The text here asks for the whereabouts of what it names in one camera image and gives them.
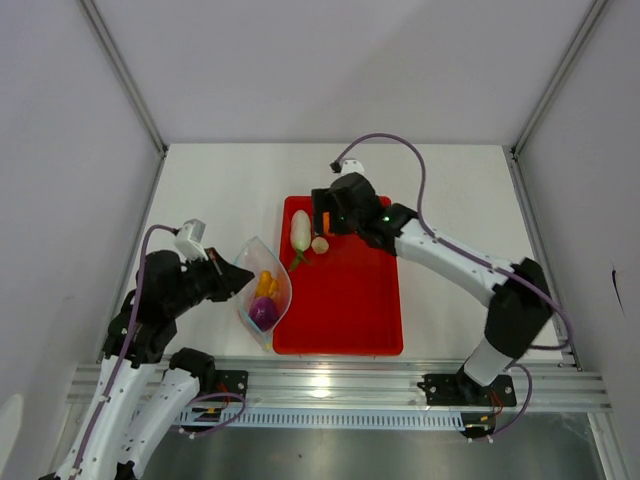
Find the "white garlic bulb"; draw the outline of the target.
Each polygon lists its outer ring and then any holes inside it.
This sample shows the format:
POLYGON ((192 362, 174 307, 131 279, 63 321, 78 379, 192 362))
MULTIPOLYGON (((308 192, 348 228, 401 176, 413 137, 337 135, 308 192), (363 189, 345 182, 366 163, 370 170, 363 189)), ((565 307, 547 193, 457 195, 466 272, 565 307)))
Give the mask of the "white garlic bulb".
POLYGON ((317 255, 323 255, 329 250, 328 241, 321 236, 316 236, 311 242, 311 248, 317 255))

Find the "yellow ginger root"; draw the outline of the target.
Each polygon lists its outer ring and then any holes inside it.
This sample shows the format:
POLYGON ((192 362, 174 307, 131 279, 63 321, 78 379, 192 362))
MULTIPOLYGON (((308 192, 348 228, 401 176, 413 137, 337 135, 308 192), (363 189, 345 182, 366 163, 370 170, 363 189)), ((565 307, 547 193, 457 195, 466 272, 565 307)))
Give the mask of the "yellow ginger root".
POLYGON ((275 300, 280 292, 278 280, 271 274, 269 270, 263 270, 260 273, 258 284, 255 290, 256 298, 270 298, 275 300))

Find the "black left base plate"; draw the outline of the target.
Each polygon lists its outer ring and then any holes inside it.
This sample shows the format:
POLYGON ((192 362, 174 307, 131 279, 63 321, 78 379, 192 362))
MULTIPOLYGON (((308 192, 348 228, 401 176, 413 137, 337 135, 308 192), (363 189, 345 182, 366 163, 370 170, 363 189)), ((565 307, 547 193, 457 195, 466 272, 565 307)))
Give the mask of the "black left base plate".
POLYGON ((223 400, 237 402, 232 394, 246 397, 249 373, 246 370, 218 370, 214 380, 214 392, 223 393, 223 400))

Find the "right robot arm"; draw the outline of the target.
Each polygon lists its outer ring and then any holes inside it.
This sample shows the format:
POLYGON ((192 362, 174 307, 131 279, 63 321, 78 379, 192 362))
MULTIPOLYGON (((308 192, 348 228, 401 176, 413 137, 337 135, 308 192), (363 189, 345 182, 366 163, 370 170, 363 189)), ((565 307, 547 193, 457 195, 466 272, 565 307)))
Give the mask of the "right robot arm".
POLYGON ((493 382, 530 348, 554 313, 541 266, 472 252, 436 231, 417 211, 384 204, 361 173, 340 176, 311 192, 312 224, 323 234, 355 234, 365 244, 424 266, 454 283, 487 309, 483 337, 455 375, 464 404, 489 396, 493 382))

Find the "orange fruit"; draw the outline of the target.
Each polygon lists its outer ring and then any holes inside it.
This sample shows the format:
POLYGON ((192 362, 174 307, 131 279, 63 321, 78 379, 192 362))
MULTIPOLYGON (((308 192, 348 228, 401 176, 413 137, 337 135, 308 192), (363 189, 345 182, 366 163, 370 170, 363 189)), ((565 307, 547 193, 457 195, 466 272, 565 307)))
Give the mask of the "orange fruit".
POLYGON ((328 211, 325 211, 322 216, 322 227, 324 235, 331 235, 331 216, 328 211))

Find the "red plastic tray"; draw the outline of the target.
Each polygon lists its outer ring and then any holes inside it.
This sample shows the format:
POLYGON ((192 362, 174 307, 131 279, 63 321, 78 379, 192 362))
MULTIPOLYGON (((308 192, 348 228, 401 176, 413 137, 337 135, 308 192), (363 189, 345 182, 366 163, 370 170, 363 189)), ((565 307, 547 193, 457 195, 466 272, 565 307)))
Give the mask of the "red plastic tray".
POLYGON ((289 273, 292 300, 274 329, 282 355, 397 356, 404 349, 397 260, 357 235, 330 236, 329 249, 289 273))

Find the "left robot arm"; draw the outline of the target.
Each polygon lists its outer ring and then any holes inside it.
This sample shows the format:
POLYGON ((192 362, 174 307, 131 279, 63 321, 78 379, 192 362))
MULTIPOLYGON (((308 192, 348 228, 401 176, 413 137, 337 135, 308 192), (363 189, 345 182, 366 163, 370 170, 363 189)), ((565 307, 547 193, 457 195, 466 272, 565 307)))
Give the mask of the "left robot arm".
POLYGON ((218 398, 213 356, 182 348, 146 403, 180 316, 204 301, 225 302, 253 272, 228 263, 215 249, 183 261, 170 250, 144 257, 136 287, 111 321, 96 390, 77 436, 52 479, 139 479, 179 413, 194 399, 218 398))

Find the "clear zip top bag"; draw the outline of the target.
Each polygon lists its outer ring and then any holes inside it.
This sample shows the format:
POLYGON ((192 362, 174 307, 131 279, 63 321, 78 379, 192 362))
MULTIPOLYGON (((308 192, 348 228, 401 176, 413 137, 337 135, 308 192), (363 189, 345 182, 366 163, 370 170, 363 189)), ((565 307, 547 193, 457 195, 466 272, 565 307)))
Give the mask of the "clear zip top bag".
POLYGON ((244 245, 234 265, 254 274, 235 297, 237 316, 260 346, 270 351, 275 328, 292 303, 288 271, 257 236, 244 245))

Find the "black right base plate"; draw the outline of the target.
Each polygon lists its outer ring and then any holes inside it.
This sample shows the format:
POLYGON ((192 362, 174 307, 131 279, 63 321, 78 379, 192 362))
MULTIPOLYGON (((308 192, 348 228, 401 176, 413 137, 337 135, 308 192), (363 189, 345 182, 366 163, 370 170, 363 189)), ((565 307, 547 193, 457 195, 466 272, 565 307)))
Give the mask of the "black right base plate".
POLYGON ((515 388, 509 375, 498 375, 488 386, 480 386, 462 374, 425 374, 416 386, 422 390, 429 406, 490 407, 492 395, 498 405, 515 407, 515 388))

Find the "right aluminium corner post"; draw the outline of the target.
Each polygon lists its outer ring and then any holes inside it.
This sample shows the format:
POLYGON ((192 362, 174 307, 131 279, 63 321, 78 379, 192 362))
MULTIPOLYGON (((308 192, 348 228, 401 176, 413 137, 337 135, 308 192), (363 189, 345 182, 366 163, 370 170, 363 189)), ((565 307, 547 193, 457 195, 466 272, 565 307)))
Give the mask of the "right aluminium corner post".
POLYGON ((560 60, 554 67, 541 95, 535 102, 532 111, 528 115, 510 149, 511 155, 515 160, 518 160, 523 154, 527 144, 539 128, 556 97, 560 94, 599 23, 604 18, 610 4, 611 1, 609 0, 595 0, 590 2, 585 15, 571 36, 569 43, 564 48, 560 60))

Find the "purple onion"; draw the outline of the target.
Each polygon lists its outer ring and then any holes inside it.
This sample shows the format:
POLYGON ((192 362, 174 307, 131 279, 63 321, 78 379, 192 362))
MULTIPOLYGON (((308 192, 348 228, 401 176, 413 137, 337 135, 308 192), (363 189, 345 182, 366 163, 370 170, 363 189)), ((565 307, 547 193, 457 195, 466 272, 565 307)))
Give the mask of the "purple onion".
POLYGON ((260 331, 265 332, 276 325, 280 314, 273 299, 257 297, 250 306, 249 318, 260 331))

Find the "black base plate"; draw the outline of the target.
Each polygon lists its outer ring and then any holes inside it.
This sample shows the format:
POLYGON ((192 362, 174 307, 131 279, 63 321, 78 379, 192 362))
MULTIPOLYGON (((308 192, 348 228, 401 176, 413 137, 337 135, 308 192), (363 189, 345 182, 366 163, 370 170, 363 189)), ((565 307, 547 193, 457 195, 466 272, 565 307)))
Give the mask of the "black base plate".
POLYGON ((246 397, 249 373, 246 370, 218 370, 214 380, 214 392, 223 393, 223 400, 237 402, 232 394, 246 397))
POLYGON ((429 406, 490 407, 492 395, 498 405, 515 407, 515 388, 509 375, 498 375, 488 386, 480 386, 462 374, 425 374, 416 386, 422 390, 429 406))

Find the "left aluminium corner post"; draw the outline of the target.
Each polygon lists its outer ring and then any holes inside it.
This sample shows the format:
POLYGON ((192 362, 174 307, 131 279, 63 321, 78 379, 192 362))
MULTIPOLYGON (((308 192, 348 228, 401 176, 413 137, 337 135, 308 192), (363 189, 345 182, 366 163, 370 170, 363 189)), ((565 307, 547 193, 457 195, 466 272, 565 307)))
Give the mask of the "left aluminium corner post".
POLYGON ((166 155, 168 146, 162 138, 149 106, 102 15, 98 3, 93 0, 79 0, 77 1, 77 5, 82 11, 103 55, 120 84, 125 98, 130 103, 134 114, 138 118, 154 150, 163 158, 166 155))

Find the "aluminium corner post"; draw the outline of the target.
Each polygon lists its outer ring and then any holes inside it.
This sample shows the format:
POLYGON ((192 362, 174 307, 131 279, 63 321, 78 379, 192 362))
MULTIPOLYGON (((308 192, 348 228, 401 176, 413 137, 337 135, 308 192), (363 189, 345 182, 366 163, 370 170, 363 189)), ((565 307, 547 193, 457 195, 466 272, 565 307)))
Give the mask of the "aluminium corner post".
POLYGON ((535 102, 532 111, 528 115, 510 149, 511 155, 515 160, 518 160, 523 154, 527 144, 539 128, 556 97, 560 94, 599 23, 604 18, 610 4, 611 1, 609 0, 595 0, 590 2, 585 15, 571 36, 569 43, 564 48, 560 60, 554 67, 541 95, 535 102))
POLYGON ((162 138, 149 106, 102 15, 98 3, 93 0, 79 0, 77 1, 77 5, 82 11, 103 55, 120 84, 125 98, 130 103, 134 114, 138 118, 154 150, 163 158, 166 155, 168 146, 162 138))

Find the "white radish with green stem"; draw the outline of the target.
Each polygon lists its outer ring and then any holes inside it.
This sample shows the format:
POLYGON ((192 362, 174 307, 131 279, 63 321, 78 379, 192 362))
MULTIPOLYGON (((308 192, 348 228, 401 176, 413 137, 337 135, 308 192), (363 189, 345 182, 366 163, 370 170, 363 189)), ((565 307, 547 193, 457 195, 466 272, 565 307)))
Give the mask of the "white radish with green stem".
POLYGON ((291 262, 289 270, 294 271, 301 262, 307 262, 305 252, 310 248, 312 241, 311 220, 304 210, 297 210, 293 214, 290 224, 289 240, 294 250, 294 259, 291 262))

